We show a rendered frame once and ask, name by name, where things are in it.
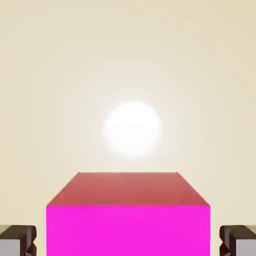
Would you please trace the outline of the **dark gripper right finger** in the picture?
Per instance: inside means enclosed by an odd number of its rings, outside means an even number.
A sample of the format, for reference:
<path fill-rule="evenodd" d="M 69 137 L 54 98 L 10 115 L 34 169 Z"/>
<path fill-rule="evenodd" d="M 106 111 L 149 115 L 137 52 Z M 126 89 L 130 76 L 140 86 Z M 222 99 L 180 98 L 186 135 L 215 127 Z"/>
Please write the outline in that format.
<path fill-rule="evenodd" d="M 256 256 L 256 225 L 222 225 L 219 256 Z"/>

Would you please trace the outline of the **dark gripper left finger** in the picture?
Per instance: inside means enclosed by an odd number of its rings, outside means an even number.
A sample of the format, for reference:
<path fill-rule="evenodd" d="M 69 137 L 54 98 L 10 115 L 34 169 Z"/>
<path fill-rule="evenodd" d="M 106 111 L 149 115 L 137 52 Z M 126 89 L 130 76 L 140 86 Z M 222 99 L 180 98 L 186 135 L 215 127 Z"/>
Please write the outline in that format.
<path fill-rule="evenodd" d="M 0 225 L 0 256 L 37 256 L 34 225 Z"/>

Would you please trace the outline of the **small magenta cube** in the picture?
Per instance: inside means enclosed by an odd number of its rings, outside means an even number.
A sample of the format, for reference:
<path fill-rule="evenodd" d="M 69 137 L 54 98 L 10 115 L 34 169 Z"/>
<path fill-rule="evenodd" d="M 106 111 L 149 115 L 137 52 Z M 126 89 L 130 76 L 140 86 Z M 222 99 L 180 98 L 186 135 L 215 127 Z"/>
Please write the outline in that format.
<path fill-rule="evenodd" d="M 80 172 L 46 206 L 46 256 L 211 256 L 211 207 L 177 172 Z"/>

